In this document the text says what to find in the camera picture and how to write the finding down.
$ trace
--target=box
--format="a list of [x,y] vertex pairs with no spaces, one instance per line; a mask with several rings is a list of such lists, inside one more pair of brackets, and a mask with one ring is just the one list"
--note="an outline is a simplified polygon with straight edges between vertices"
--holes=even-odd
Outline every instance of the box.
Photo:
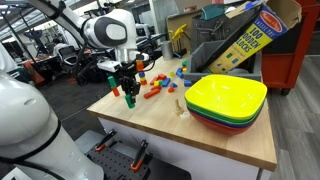
[[[205,63],[205,61],[210,57],[211,51],[217,49],[224,41],[211,41],[202,43],[189,57],[187,72],[184,74],[184,79],[196,82],[202,77],[210,75],[211,73],[198,72],[197,69]],[[253,79],[256,81],[261,81],[261,52],[256,53],[248,60],[249,74],[233,74],[230,72],[229,75],[244,77],[248,79]]]
[[[247,2],[240,7],[246,9],[250,4],[252,6],[260,3],[261,1],[256,1],[255,4]],[[296,1],[266,1],[254,23],[206,70],[212,73],[227,73],[300,21],[301,6]]]

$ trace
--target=person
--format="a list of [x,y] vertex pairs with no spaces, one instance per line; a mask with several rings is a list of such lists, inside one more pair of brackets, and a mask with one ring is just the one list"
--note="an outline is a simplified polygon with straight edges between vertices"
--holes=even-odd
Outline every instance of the person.
[[58,56],[61,48],[69,46],[68,44],[62,43],[58,38],[54,38],[52,43],[55,44],[53,48],[53,56]]

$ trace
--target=red bowl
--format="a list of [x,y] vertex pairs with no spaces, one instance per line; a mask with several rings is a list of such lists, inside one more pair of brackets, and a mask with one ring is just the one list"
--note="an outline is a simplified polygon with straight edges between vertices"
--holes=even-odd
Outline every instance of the red bowl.
[[241,134],[243,132],[245,132],[246,130],[248,130],[252,124],[248,127],[245,127],[245,128],[232,128],[232,127],[229,127],[229,126],[224,126],[222,124],[219,124],[219,123],[216,123],[214,121],[210,121],[204,117],[201,117],[191,111],[189,111],[190,114],[196,119],[198,120],[199,122],[201,122],[202,124],[204,124],[205,126],[213,129],[213,130],[216,130],[216,131],[219,131],[221,133],[224,133],[224,134],[228,134],[228,135],[237,135],[237,134]]

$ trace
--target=wooden tabletop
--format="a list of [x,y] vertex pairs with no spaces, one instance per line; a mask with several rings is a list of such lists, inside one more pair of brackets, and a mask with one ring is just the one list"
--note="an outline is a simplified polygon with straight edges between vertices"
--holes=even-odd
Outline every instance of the wooden tabletop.
[[169,76],[171,71],[175,72],[181,67],[183,61],[163,61],[162,58],[157,60],[154,69],[146,72],[148,85],[141,86],[134,109],[127,107],[124,93],[119,87],[119,97],[109,93],[88,110],[98,117],[119,124],[274,171],[277,161],[267,102],[248,131],[236,136],[227,136],[207,128],[193,117],[180,119],[175,114],[175,99],[179,99],[180,106],[187,110],[184,101],[187,88],[183,86],[183,80],[177,76],[171,81],[179,86],[174,93],[168,93],[168,88],[163,88],[154,97],[144,99],[143,95],[149,92],[149,82],[153,77],[160,73]]

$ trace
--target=stacked bowls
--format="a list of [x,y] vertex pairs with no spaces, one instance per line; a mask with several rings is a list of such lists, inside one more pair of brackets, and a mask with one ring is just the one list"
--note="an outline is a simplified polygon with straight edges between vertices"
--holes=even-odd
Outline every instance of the stacked bowls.
[[267,87],[254,80],[227,75],[209,75],[185,94],[187,108],[202,124],[236,135],[255,122],[264,105]]

